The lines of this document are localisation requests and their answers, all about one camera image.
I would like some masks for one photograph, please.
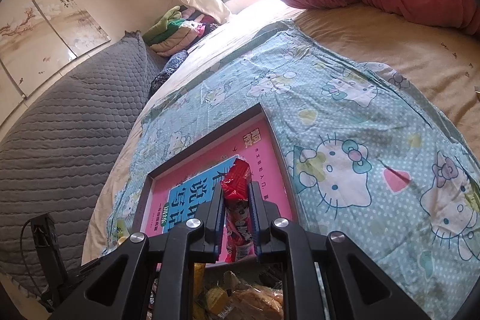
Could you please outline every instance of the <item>pink heart print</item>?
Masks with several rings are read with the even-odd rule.
[[[410,184],[410,174],[387,167],[383,170],[383,178],[392,193],[398,193]]]

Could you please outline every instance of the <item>red plastic packaging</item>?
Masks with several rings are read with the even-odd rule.
[[[221,181],[226,205],[226,248],[225,262],[235,262],[246,257],[251,250],[253,238],[248,209],[248,184],[251,171],[248,163],[235,159],[232,168]]]

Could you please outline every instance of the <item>beige bed sheet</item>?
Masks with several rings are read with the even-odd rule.
[[[480,157],[480,42],[449,28],[432,28],[405,21],[363,4],[333,10],[302,11],[279,0],[262,0],[238,14],[199,43],[185,63],[157,91],[138,117],[98,198],[82,262],[100,256],[106,243],[106,221],[115,194],[129,178],[129,166],[140,139],[141,119],[162,99],[228,53],[247,43],[268,23],[293,18],[300,29],[321,45],[357,62],[381,62],[410,79],[457,126]]]

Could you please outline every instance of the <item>box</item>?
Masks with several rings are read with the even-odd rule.
[[[252,180],[260,184],[263,198],[276,203],[282,217],[297,221],[290,176],[270,122],[258,103],[148,174],[133,231],[151,237],[192,218],[198,204],[212,198],[215,184],[237,157],[250,164]],[[226,255],[223,248],[219,260],[222,262]]]

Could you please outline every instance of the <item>barcode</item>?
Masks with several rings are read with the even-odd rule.
[[[235,246],[235,261],[246,257],[250,253],[251,242],[243,246]]]
[[[232,309],[233,309],[233,305],[232,304],[227,304],[227,306],[224,307],[223,311],[221,311],[218,314],[218,317],[220,317],[221,319],[224,319],[232,311]]]

